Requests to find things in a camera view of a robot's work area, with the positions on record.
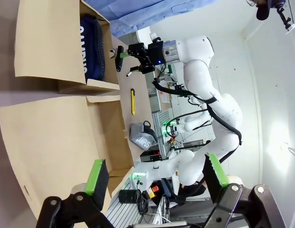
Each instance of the black mount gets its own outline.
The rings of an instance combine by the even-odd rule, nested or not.
[[[285,25],[285,29],[289,29],[289,27],[291,26],[291,24],[289,24],[289,22],[291,21],[291,18],[288,17],[286,19],[286,17],[284,16],[283,12],[284,12],[284,8],[283,7],[280,7],[280,8],[277,8],[276,11],[277,13],[280,15],[281,19],[282,19],[282,22],[284,23]]]
[[[128,54],[137,58],[139,66],[132,67],[131,71],[137,70],[143,74],[155,71],[155,66],[165,63],[162,52],[163,41],[155,39],[146,49],[144,43],[131,44],[128,46]]]
[[[286,228],[266,185],[257,185],[250,190],[243,185],[229,184],[203,227],[225,228],[233,213],[243,214],[250,228]]]
[[[79,222],[85,222],[88,228],[113,228],[92,197],[84,192],[71,194],[65,200],[56,196],[46,198],[36,228],[73,228]]]

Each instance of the black bracket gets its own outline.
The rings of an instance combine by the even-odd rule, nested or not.
[[[80,222],[89,228],[113,228],[92,197],[84,192],[71,194],[65,200],[54,196],[46,198],[36,228],[72,228]]]

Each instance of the blue curtain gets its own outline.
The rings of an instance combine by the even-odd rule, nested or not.
[[[110,21],[111,32],[116,37],[215,1],[217,0],[86,0]]]

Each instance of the green light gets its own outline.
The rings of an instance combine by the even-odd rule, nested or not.
[[[135,179],[136,177],[144,177],[146,174],[144,172],[134,172],[131,176]]]
[[[176,124],[176,121],[172,121],[172,122],[170,123],[170,125],[175,125],[175,124]]]

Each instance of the green gripper pad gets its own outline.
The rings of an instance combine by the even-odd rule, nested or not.
[[[105,160],[95,160],[84,192],[93,198],[100,211],[103,208],[108,180],[109,174],[106,168]]]
[[[222,191],[229,185],[228,177],[225,175],[216,154],[206,154],[203,174],[208,186],[211,200],[217,202]]]

